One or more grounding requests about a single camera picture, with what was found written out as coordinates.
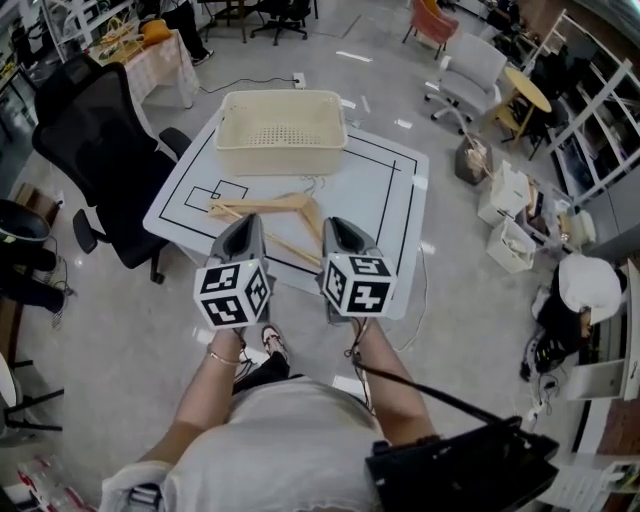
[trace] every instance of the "wooden clothes hanger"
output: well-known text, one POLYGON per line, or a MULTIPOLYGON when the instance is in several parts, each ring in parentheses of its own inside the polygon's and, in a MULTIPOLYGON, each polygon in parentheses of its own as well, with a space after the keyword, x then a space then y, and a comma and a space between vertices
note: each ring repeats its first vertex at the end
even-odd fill
MULTIPOLYGON (((212 217, 228 217, 239 219, 249 213, 279 213, 296 212, 302 220, 304 226, 311 233, 313 239, 320 249, 322 249, 322 219, 320 218, 320 207, 311 196, 300 192, 286 194, 276 199, 212 199, 209 202, 212 217)), ((320 267, 320 259, 284 240, 271 234, 265 233, 272 242, 288 249, 292 253, 300 256, 304 260, 320 267)))

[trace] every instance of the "beige plastic basket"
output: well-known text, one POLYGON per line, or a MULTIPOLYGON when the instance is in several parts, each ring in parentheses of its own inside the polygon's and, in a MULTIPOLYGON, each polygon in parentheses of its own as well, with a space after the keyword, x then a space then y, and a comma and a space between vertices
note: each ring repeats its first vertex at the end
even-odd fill
POLYGON ((243 175, 331 174, 347 129, 329 91, 239 91, 222 102, 215 142, 223 168, 243 175))

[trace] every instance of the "white cable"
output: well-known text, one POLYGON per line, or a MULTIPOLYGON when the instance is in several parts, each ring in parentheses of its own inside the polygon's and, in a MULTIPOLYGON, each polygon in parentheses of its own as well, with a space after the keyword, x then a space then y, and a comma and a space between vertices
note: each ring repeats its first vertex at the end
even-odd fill
POLYGON ((394 347, 393 350, 395 350, 396 352, 404 352, 413 344, 414 341, 416 341, 416 339, 418 338, 418 333, 420 332, 420 327, 422 327, 422 321, 424 320, 424 316, 427 313, 427 290, 429 288, 429 280, 427 279, 427 263, 424 258, 424 249, 422 248, 422 246, 419 246, 418 249, 420 250, 420 254, 422 254, 422 269, 424 270, 424 309, 422 310, 422 314, 420 315, 420 320, 418 320, 418 327, 416 327, 415 334, 408 341, 406 341, 405 344, 402 345, 402 347, 394 347))

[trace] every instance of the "orange chair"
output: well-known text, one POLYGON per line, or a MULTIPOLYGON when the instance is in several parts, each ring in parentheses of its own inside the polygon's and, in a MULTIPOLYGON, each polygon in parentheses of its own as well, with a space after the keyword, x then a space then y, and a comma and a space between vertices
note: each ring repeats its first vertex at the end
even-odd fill
POLYGON ((431 0, 413 0, 413 14, 411 15, 411 25, 407 35, 404 36, 402 44, 407 41, 407 37, 414 29, 414 35, 420 32, 425 37, 433 39, 438 43, 438 52, 436 60, 440 56, 440 50, 447 50, 447 41, 455 34, 458 29, 458 22, 442 14, 435 1, 431 0))

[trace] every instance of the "orange object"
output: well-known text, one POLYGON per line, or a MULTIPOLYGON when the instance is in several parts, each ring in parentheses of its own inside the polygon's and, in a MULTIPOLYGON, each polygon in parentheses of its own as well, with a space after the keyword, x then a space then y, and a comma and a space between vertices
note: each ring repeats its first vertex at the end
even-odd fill
POLYGON ((171 37, 171 31, 164 20, 151 20, 142 25, 140 32, 144 36, 142 44, 145 48, 161 43, 171 37))
MULTIPOLYGON (((451 36, 458 29, 458 21, 442 14, 435 0, 413 0, 412 4, 411 26, 402 42, 404 43, 411 30, 415 29, 425 37, 433 39, 440 45, 440 48, 446 45, 447 41, 451 39, 451 36)), ((438 48, 436 59, 440 54, 440 48, 438 48)))

